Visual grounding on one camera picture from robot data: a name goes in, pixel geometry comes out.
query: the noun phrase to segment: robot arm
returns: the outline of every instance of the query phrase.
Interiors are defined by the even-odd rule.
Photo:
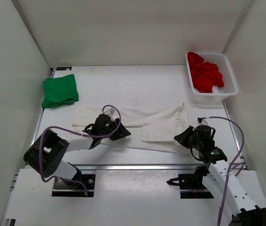
[[[52,130],[48,130],[43,139],[40,136],[35,143],[25,153],[23,160],[33,169],[40,173],[40,143],[42,142],[42,172],[44,178],[54,176],[61,178],[69,187],[84,188],[81,184],[74,181],[81,181],[81,171],[70,163],[62,160],[66,152],[80,149],[92,149],[98,146],[104,137],[115,141],[131,133],[121,124],[120,119],[113,119],[114,109],[100,114],[95,123],[89,124],[83,130],[88,137],[77,134],[56,134]]]
[[[197,127],[190,126],[182,134],[174,137],[177,142],[189,149],[193,156],[193,149],[199,152],[199,158],[194,158],[202,161],[204,166],[196,169],[197,181],[202,182],[220,203],[223,193],[225,196],[227,194],[224,212],[227,219],[232,219],[229,226],[266,226],[266,208],[258,207],[232,173],[227,157],[215,146],[213,137],[216,130],[208,126],[205,120],[198,120],[200,124]]]

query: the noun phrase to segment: laundry basket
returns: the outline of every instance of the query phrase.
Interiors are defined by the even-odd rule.
[[[204,58],[204,62],[210,62],[216,64],[219,68],[219,72],[223,75],[224,87],[213,86],[212,93],[200,93],[194,88],[193,80],[191,78],[188,55],[185,55],[186,64],[188,67],[189,81],[191,89],[193,91],[193,99],[197,101],[217,101],[223,100],[228,96],[236,95],[238,93],[238,86],[235,79],[235,74],[231,68],[228,58],[222,53],[213,52],[195,52]]]

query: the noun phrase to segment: white towel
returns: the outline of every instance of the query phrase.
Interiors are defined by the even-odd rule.
[[[175,153],[183,149],[174,141],[174,136],[188,127],[187,109],[184,104],[157,109],[119,108],[118,110],[121,113],[122,124],[132,135],[114,142],[104,139],[103,145]],[[101,108],[78,107],[72,123],[73,130],[82,131],[88,124],[94,123],[101,113]]]

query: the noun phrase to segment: green towel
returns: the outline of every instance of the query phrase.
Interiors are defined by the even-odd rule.
[[[71,105],[78,101],[77,85],[74,74],[61,78],[46,79],[43,82],[44,101],[43,108]]]

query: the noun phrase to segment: white wall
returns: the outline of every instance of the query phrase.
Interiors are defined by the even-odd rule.
[[[226,54],[240,85],[226,99],[246,135],[246,162],[256,169],[266,195],[266,1],[256,0]]]
[[[51,67],[181,65],[222,52],[245,0],[15,0]]]
[[[0,222],[50,70],[10,0],[0,0]]]

